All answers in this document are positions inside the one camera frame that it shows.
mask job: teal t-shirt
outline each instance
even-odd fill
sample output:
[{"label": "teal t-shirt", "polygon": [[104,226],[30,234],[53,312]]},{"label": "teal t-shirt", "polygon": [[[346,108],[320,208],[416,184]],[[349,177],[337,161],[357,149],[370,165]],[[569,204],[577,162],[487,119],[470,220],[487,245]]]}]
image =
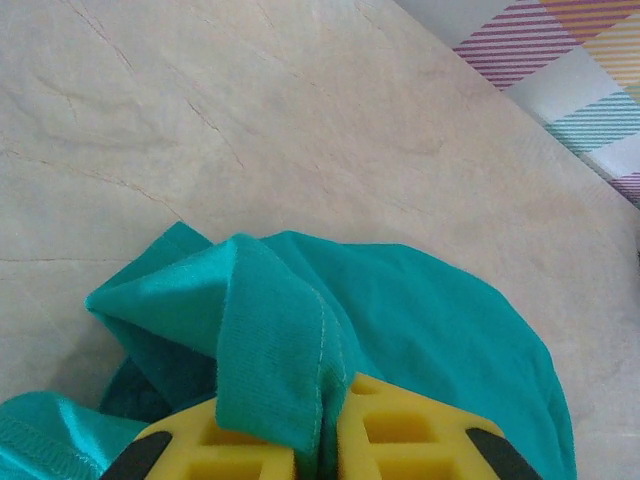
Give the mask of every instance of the teal t-shirt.
[{"label": "teal t-shirt", "polygon": [[[360,371],[489,418],[543,478],[576,478],[542,341],[498,291],[415,249],[295,232],[214,245],[177,223],[86,305],[127,360],[100,412],[47,393],[0,407],[0,425],[12,425],[0,433],[0,473],[76,478],[51,465],[77,465],[78,454],[77,478],[97,478],[140,422],[216,395],[221,426],[294,448],[302,479],[335,478],[336,422]],[[83,435],[30,421],[38,402],[67,405],[41,415]],[[33,438],[66,454],[16,446]]]}]

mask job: marble surface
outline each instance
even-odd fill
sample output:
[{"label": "marble surface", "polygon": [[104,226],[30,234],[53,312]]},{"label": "marble surface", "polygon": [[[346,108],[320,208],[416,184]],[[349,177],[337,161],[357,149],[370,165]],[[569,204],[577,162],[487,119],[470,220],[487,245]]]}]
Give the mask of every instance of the marble surface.
[{"label": "marble surface", "polygon": [[640,471],[640,216],[389,0],[0,4],[0,400],[95,404],[83,309],[177,219],[403,242],[547,342],[581,478]]}]

